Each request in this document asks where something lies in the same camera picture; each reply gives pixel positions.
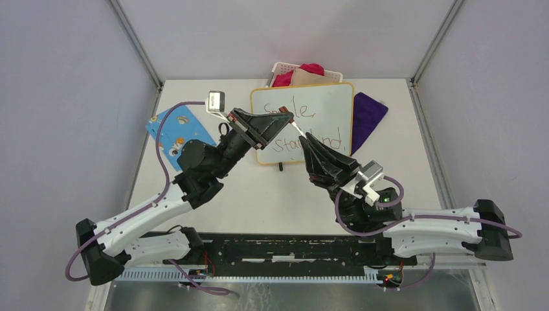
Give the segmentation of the brown capped whiteboard marker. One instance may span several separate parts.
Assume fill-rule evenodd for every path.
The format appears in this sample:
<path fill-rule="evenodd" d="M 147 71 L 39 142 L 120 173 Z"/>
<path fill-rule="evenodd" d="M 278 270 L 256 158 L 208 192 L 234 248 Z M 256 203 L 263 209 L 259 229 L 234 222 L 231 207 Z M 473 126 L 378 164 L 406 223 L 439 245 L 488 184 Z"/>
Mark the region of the brown capped whiteboard marker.
<path fill-rule="evenodd" d="M 305 132 L 301 130 L 301 128 L 298 126 L 298 124 L 295 121 L 291 122 L 291 125 L 297 131 L 299 137 L 303 137 L 305 139 L 307 138 Z"/>

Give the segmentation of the yellow framed whiteboard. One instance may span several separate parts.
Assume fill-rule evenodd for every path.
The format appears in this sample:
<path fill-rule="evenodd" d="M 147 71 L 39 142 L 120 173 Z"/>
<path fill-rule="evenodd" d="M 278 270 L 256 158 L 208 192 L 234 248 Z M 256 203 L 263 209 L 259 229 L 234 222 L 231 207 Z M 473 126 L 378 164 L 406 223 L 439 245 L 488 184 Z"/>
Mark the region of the yellow framed whiteboard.
<path fill-rule="evenodd" d="M 351 83 L 255 89 L 250 94 L 253 114 L 275 113 L 282 106 L 294 115 L 297 126 L 346 156 L 351 154 L 354 107 Z M 268 147 L 256 153 L 261 165 L 304 160 L 299 132 L 286 126 Z"/>

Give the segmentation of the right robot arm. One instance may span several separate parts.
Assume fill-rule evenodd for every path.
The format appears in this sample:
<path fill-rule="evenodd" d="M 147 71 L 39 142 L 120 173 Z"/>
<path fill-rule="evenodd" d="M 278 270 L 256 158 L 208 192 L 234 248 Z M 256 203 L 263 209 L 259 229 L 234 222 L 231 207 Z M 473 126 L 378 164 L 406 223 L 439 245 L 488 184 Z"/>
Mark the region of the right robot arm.
<path fill-rule="evenodd" d="M 511 261 L 511 240 L 523 234 L 506 224 L 491 200 L 446 210 L 402 205 L 403 185 L 376 161 L 362 165 L 322 144 L 311 133 L 299 137 L 309 180 L 328 191 L 336 222 L 347 233 L 373 238 L 374 257 L 391 264 L 398 257 L 468 253 L 481 260 Z"/>

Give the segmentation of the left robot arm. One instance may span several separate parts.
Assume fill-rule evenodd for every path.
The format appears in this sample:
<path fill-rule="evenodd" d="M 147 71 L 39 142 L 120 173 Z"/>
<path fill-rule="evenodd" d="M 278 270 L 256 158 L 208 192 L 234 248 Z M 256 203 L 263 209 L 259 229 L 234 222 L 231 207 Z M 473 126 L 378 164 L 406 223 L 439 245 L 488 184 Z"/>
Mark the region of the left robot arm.
<path fill-rule="evenodd" d="M 254 115 L 234 108 L 226 117 L 230 130 L 212 146 L 192 139 L 177 159 L 182 171 L 167 178 L 155 196 L 100 222 L 85 218 L 76 226 L 78 250 L 91 285 L 119 277 L 124 270 L 157 260 L 183 259 L 195 264 L 203 246 L 195 229 L 183 228 L 159 236 L 147 234 L 175 216 L 208 203 L 223 188 L 228 176 L 250 149 L 263 150 L 293 120 L 288 111 Z"/>

